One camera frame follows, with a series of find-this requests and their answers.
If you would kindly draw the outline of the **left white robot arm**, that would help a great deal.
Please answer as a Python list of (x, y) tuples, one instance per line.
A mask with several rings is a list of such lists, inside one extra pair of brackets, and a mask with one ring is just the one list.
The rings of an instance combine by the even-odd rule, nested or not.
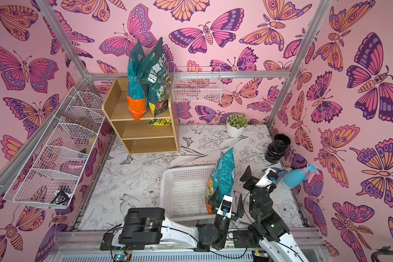
[(185, 226), (165, 216), (160, 207), (131, 208), (122, 224), (108, 230), (100, 244), (101, 251), (131, 249), (144, 250), (148, 245), (173, 242), (196, 252), (222, 250), (229, 234), (230, 223), (244, 213), (242, 196), (238, 199), (238, 211), (232, 212), (232, 197), (226, 195), (220, 204), (214, 203), (213, 223), (194, 227)]

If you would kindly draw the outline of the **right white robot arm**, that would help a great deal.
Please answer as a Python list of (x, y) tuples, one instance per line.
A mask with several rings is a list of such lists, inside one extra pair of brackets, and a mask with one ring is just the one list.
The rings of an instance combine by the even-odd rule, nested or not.
[(255, 238), (273, 262), (307, 262), (299, 245), (296, 243), (290, 229), (284, 220), (273, 209), (273, 200), (270, 193), (274, 190), (272, 178), (278, 173), (268, 168), (262, 178), (252, 175), (248, 166), (242, 174), (240, 181), (243, 188), (248, 190), (249, 209), (245, 215), (252, 221), (248, 226), (248, 235)]

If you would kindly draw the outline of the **teal orange fertilizer bag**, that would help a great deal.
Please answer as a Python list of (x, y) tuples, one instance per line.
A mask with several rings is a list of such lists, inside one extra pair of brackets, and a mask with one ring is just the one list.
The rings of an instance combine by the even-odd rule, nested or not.
[(127, 71), (127, 103), (129, 112), (131, 113), (134, 121), (140, 120), (148, 107), (148, 87), (139, 82), (141, 78), (139, 76), (140, 66), (144, 58), (145, 54), (143, 46), (140, 40), (138, 40), (130, 52)]
[(216, 162), (211, 174), (207, 180), (205, 191), (205, 205), (210, 215), (214, 215), (211, 211), (212, 205), (209, 204), (209, 198), (218, 190), (215, 203), (220, 204), (225, 195), (231, 195), (231, 191), (235, 181), (235, 161), (234, 148), (232, 147)]

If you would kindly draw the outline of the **dark green soil bag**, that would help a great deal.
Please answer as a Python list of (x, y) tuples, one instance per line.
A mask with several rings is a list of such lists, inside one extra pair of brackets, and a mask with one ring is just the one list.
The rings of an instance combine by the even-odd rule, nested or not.
[(152, 115), (156, 117), (167, 109), (169, 99), (170, 79), (162, 37), (142, 61), (139, 77), (140, 84), (148, 85), (148, 105)]

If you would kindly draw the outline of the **small yellow packet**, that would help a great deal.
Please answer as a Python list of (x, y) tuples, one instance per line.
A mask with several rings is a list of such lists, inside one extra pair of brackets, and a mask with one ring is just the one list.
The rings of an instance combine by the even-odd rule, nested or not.
[(148, 125), (149, 126), (158, 126), (158, 127), (169, 126), (169, 125), (171, 125), (171, 119), (154, 119), (154, 120), (151, 120)]

